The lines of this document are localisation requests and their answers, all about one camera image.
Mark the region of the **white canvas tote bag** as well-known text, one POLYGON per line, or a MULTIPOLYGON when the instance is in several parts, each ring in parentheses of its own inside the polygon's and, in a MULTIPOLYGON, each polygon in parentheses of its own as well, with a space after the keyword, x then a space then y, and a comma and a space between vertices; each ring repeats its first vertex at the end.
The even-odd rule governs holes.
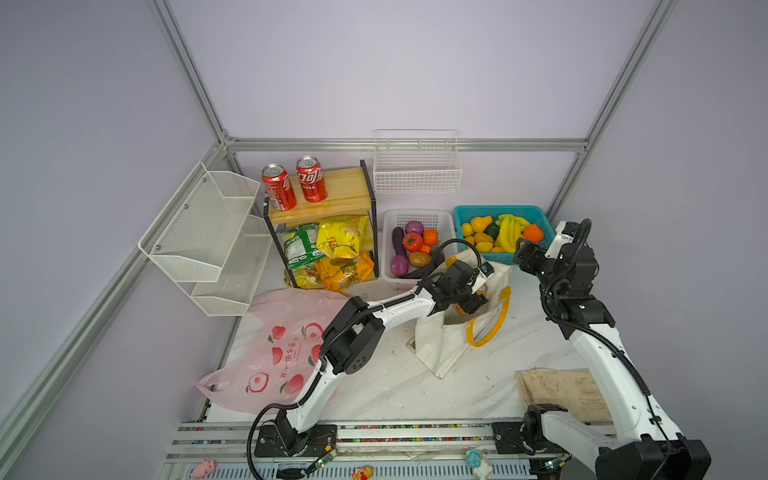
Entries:
POLYGON ((468 316, 447 310, 419 319, 407 347, 436 377, 444 378, 467 351, 481 348, 500 331, 511 301, 511 267, 493 262, 492 274, 478 293, 488 303, 468 316))

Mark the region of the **pink plastic grocery bag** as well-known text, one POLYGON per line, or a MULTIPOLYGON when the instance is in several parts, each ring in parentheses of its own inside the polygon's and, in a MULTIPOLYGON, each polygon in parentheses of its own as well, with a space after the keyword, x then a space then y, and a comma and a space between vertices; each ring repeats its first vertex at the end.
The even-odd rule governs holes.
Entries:
POLYGON ((327 290, 274 290, 255 297, 246 314, 261 322, 243 357, 202 379, 196 387, 221 408, 257 414, 288 404, 308 384, 319 363, 323 335, 348 298, 327 290))

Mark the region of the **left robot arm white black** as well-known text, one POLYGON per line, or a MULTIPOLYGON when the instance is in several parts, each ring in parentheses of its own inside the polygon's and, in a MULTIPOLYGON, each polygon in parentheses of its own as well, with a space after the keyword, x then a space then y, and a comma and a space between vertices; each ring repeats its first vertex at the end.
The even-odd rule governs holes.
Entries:
POLYGON ((276 433, 288 456, 301 453, 316 426, 320 414, 348 376, 361 370, 371 359, 384 334, 402 324, 442 313, 454 304, 467 314, 477 312, 489 302, 480 290, 502 278, 500 270, 484 260, 476 247, 462 239, 448 244, 468 246, 475 257, 474 264, 457 259, 432 279, 437 268, 431 263, 425 276, 411 290, 386 300, 365 302, 355 296, 342 307, 323 336, 319 364, 308 384, 290 404, 271 403, 256 416, 246 440, 246 460, 255 479, 262 475, 255 464, 255 433, 260 431, 263 417, 276 412, 272 420, 276 433))

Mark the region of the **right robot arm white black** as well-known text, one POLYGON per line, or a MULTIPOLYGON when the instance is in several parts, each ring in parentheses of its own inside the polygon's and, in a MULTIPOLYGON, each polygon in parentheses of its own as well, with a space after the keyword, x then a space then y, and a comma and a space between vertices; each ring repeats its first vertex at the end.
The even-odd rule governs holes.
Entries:
POLYGON ((521 238, 515 263, 539 282, 541 305, 584 361, 606 404, 613 436, 579 421, 564 407, 532 404, 521 427, 530 454, 556 445, 599 479, 702 479, 712 459, 687 438, 656 401, 626 353, 616 322, 591 292, 599 271, 588 245, 592 223, 563 222, 548 248, 521 238))

